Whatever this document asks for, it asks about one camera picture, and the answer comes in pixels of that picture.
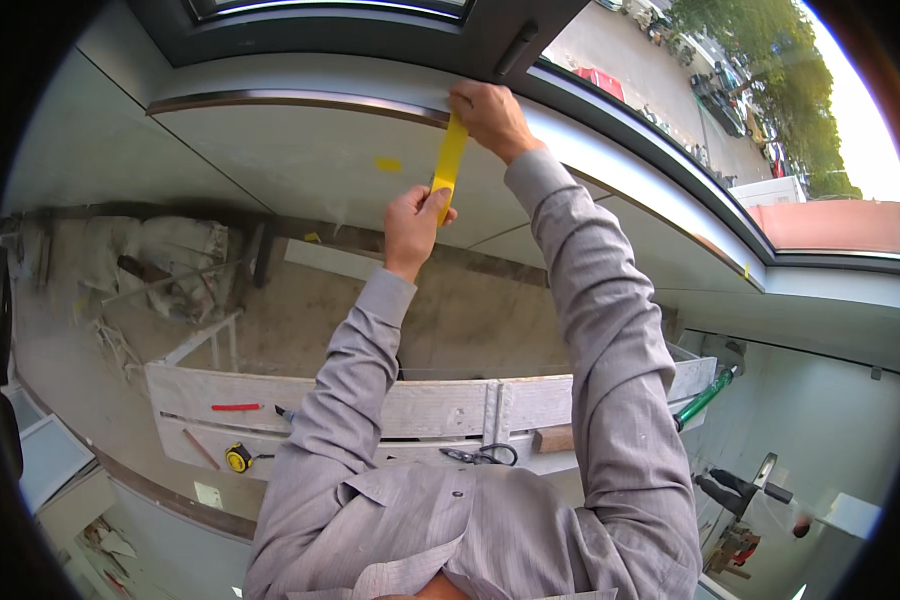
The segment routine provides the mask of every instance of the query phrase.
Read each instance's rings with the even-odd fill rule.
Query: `hand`
[[[384,214],[384,269],[413,283],[423,263],[437,243],[437,219],[450,202],[450,190],[415,185],[397,196]],[[457,218],[454,208],[447,210],[443,225]]]
[[[450,88],[448,103],[470,136],[507,165],[528,150],[545,146],[530,133],[520,104],[504,85],[458,81]]]

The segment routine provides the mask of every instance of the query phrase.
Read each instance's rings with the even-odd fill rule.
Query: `pink wall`
[[[746,210],[781,250],[862,250],[900,255],[900,202],[824,199]]]

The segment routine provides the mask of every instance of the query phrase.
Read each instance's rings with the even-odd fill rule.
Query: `yellow sticker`
[[[392,156],[375,156],[373,158],[373,163],[377,165],[378,169],[385,171],[386,173],[399,173],[403,171],[403,163],[400,162],[399,158],[394,158]]]
[[[443,145],[440,146],[440,155],[436,160],[436,169],[433,170],[433,184],[430,193],[433,194],[443,187],[450,188],[450,198],[453,199],[454,186],[457,183],[457,172],[460,171],[460,160],[464,156],[464,148],[467,146],[468,131],[460,115],[450,113],[450,123],[447,125],[446,135],[443,137]],[[440,213],[437,223],[442,225],[450,210],[450,202],[447,202],[443,212]]]

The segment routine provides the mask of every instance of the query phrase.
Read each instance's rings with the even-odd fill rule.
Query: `scissors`
[[[485,454],[487,450],[493,449],[508,450],[509,453],[513,455],[513,460],[510,462],[503,462],[494,458],[492,454]],[[506,465],[507,467],[512,467],[516,465],[517,459],[516,449],[508,443],[491,443],[485,445],[476,452],[465,452],[464,450],[457,450],[456,448],[441,448],[440,452],[446,454],[450,458],[470,465]]]

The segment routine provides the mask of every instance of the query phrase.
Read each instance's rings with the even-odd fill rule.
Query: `red car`
[[[586,79],[591,84],[596,85],[601,90],[620,100],[620,102],[626,102],[626,100],[624,100],[624,87],[620,84],[620,81],[612,78],[600,69],[585,69],[584,67],[579,67],[574,71],[574,74]]]

